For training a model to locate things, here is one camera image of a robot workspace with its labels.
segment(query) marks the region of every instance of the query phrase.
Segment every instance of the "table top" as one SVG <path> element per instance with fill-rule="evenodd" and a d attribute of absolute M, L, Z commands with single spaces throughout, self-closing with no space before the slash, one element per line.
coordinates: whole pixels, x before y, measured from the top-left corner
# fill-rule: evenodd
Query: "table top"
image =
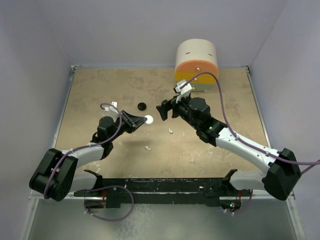
<path fill-rule="evenodd" d="M 219 81 L 230 125 L 266 146 L 246 69 L 221 68 Z M 113 101 L 130 114 L 153 116 L 153 124 L 143 125 L 132 134 L 124 133 L 113 142 L 107 158 L 77 172 L 89 169 L 104 178 L 214 178 L 224 177 L 230 169 L 257 170 L 241 157 L 199 140 L 196 131 L 182 119 L 161 120 L 156 105 L 172 98 L 174 84 L 174 68 L 78 68 L 55 147 L 66 150 L 86 145 L 97 131 L 99 119 L 107 115 L 99 105 Z M 211 115 L 223 121 L 217 85 L 191 96 L 204 98 Z M 140 102 L 146 103 L 145 111 L 137 108 Z"/>

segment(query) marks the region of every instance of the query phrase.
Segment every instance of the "black round object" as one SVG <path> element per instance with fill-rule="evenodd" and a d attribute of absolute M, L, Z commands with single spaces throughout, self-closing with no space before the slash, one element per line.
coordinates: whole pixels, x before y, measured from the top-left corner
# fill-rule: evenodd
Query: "black round object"
<path fill-rule="evenodd" d="M 147 105 L 144 102 L 140 102 L 138 104 L 138 109 L 139 110 L 143 111 L 143 110 L 146 110 L 146 108 L 147 108 Z"/>

